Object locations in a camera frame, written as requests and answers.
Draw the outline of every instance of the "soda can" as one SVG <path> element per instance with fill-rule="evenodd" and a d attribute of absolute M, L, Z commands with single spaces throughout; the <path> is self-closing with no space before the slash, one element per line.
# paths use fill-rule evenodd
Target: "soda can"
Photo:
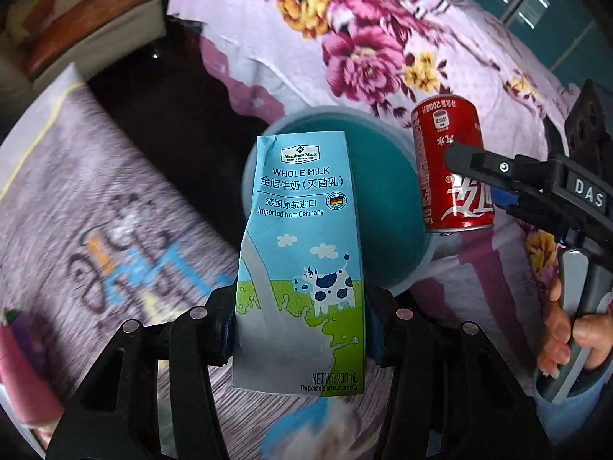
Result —
<path fill-rule="evenodd" d="M 451 173 L 443 154 L 452 143 L 483 148 L 477 109 L 456 95 L 437 95 L 411 114 L 426 229 L 454 233 L 491 228 L 494 207 L 490 186 Z"/>

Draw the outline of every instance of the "cow spot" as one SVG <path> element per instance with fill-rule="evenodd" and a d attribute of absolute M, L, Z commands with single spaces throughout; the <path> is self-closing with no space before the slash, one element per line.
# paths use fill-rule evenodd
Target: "cow spot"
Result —
<path fill-rule="evenodd" d="M 324 276 L 320 276 L 316 281 L 315 285 L 322 289 L 329 289 L 336 282 L 336 273 L 326 274 Z"/>

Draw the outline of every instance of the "silver screw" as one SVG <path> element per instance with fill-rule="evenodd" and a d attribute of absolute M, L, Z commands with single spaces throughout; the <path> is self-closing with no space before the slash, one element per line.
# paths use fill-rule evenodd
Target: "silver screw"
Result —
<path fill-rule="evenodd" d="M 191 316 L 194 320 L 199 320 L 208 315 L 208 311 L 204 306 L 196 306 L 192 308 L 191 312 L 189 312 L 189 316 Z"/>
<path fill-rule="evenodd" d="M 479 327 L 477 324 L 467 321 L 464 325 L 462 325 L 462 330 L 466 332 L 468 335 L 477 335 L 479 333 Z"/>
<path fill-rule="evenodd" d="M 139 323 L 136 320 L 128 320 L 127 322 L 124 322 L 121 328 L 126 334 L 131 334 L 139 329 Z"/>
<path fill-rule="evenodd" d="M 398 308 L 396 310 L 396 316 L 401 320 L 410 320 L 413 318 L 413 312 L 409 308 Z"/>

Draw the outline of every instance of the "gray handle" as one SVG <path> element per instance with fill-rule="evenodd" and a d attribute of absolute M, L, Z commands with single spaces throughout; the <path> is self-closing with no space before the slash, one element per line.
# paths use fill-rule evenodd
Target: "gray handle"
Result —
<path fill-rule="evenodd" d="M 606 313 L 611 301 L 613 273 L 595 261 L 590 261 L 583 252 L 577 249 L 564 249 L 559 254 L 560 280 L 562 295 L 560 307 L 571 318 L 571 322 L 587 313 Z M 536 389 L 543 398 L 551 403 L 562 403 L 571 393 L 577 382 L 585 360 L 590 354 L 590 348 L 581 348 L 573 339 L 570 340 L 571 359 L 566 365 L 560 365 L 558 378 L 540 376 Z M 602 365 L 600 374 L 606 371 L 608 365 Z M 598 379 L 591 378 L 577 393 L 586 391 Z"/>

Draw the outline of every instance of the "round badge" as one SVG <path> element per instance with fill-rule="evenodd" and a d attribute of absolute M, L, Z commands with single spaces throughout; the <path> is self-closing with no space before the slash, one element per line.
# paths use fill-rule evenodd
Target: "round badge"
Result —
<path fill-rule="evenodd" d="M 332 192 L 326 197 L 326 204 L 330 209 L 342 209 L 347 204 L 347 197 L 341 192 Z"/>

